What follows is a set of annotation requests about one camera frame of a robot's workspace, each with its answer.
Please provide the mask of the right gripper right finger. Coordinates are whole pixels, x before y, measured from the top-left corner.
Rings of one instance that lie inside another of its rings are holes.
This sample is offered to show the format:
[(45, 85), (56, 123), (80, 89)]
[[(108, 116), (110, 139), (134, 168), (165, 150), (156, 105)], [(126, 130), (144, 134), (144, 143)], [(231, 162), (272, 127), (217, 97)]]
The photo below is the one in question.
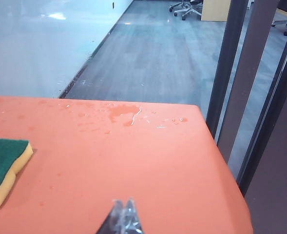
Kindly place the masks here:
[(129, 199), (122, 213), (123, 234), (143, 234), (133, 199)]

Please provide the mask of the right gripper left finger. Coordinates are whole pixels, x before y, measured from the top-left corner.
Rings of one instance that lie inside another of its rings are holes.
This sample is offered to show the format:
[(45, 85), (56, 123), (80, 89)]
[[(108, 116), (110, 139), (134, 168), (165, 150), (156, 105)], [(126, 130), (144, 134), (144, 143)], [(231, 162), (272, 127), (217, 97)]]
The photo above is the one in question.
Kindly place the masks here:
[(121, 215), (123, 203), (121, 200), (115, 200), (112, 209), (102, 222), (96, 234), (119, 234), (121, 233)]

